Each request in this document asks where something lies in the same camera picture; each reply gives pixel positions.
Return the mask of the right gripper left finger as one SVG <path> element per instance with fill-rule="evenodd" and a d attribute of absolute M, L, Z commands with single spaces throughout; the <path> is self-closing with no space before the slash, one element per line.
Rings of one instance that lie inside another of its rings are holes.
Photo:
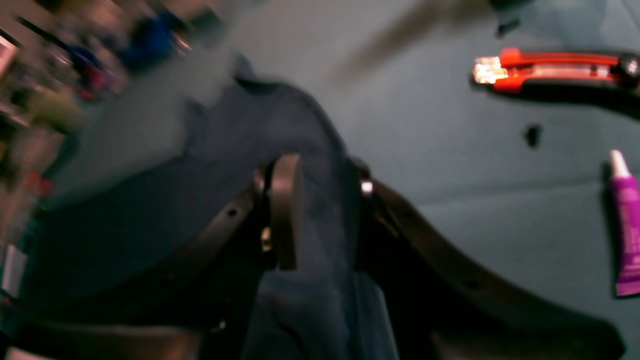
<path fill-rule="evenodd" d="M 22 360 L 237 360 L 265 271 L 298 265 L 302 159 L 261 166 L 176 253 L 20 327 Z"/>

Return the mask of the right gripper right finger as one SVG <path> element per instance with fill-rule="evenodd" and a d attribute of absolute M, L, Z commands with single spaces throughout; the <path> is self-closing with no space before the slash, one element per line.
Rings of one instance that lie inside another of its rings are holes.
<path fill-rule="evenodd" d="M 358 260 L 381 287 L 402 360 L 619 360 L 616 328 L 509 283 L 355 160 Z"/>

